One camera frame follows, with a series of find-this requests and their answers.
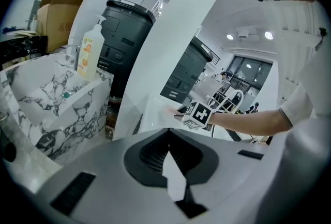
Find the white arch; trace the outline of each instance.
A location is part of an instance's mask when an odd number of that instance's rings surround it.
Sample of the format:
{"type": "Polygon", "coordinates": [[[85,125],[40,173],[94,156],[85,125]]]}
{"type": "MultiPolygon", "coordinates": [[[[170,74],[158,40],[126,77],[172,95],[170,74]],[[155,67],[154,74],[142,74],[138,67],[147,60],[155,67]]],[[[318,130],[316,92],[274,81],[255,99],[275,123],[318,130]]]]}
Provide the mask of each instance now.
{"type": "Polygon", "coordinates": [[[243,100],[244,100],[244,93],[239,90],[239,89],[236,89],[234,90],[232,93],[230,93],[221,103],[220,105],[216,108],[216,110],[220,110],[222,105],[228,100],[228,98],[233,95],[233,94],[237,94],[237,93],[240,93],[242,95],[241,99],[240,99],[240,102],[236,105],[236,107],[231,111],[231,113],[235,113],[238,109],[238,107],[242,104],[243,100]]]}
{"type": "Polygon", "coordinates": [[[159,95],[216,0],[170,0],[132,69],[114,138],[132,135],[150,94],[159,95]]]}

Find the pump dispenser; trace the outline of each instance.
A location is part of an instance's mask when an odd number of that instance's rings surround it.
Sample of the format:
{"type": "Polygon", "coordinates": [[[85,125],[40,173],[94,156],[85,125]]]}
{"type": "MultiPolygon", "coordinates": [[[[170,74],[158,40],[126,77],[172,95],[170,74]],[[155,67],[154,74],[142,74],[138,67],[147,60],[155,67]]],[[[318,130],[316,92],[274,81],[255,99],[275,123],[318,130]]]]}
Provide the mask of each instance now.
{"type": "Polygon", "coordinates": [[[100,52],[104,43],[104,37],[101,34],[101,23],[105,20],[105,17],[99,15],[97,17],[99,17],[99,22],[83,37],[78,58],[77,72],[88,81],[95,78],[100,52]]]}

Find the white marble counter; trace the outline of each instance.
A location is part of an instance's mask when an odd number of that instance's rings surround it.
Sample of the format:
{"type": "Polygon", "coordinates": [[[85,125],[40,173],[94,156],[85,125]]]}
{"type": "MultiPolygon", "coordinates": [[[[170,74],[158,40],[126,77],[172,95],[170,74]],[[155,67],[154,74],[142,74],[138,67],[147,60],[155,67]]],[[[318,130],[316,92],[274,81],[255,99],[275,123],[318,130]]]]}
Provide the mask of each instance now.
{"type": "Polygon", "coordinates": [[[2,109],[11,118],[0,125],[11,139],[20,131],[60,165],[77,157],[86,141],[104,127],[113,75],[97,69],[89,82],[73,70],[65,53],[22,62],[0,72],[2,109]],[[13,119],[12,127],[6,122],[13,119]]]}

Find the ceiling light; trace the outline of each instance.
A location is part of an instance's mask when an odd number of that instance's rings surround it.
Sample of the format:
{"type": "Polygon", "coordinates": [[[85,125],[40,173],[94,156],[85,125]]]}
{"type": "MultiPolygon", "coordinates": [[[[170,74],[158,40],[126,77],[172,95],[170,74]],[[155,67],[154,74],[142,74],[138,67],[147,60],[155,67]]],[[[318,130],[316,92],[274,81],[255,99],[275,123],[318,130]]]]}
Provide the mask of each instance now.
{"type": "Polygon", "coordinates": [[[264,36],[265,36],[267,39],[269,39],[269,40],[273,40],[273,35],[272,35],[271,32],[265,32],[265,33],[264,33],[264,36]]]}

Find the white shirt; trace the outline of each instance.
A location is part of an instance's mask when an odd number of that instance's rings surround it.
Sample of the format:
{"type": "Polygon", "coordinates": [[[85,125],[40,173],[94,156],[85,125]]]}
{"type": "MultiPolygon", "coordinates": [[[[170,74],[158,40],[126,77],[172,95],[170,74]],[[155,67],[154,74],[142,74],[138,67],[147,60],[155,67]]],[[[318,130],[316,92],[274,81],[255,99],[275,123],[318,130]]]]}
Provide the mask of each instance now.
{"type": "Polygon", "coordinates": [[[223,76],[222,75],[217,75],[215,80],[217,80],[218,82],[222,83],[223,82],[223,76]]]}
{"type": "Polygon", "coordinates": [[[280,111],[285,114],[292,126],[312,116],[312,103],[301,83],[280,107],[280,111]]]}
{"type": "Polygon", "coordinates": [[[326,41],[299,74],[301,83],[280,107],[292,126],[310,117],[331,115],[330,61],[331,44],[326,41]]]}

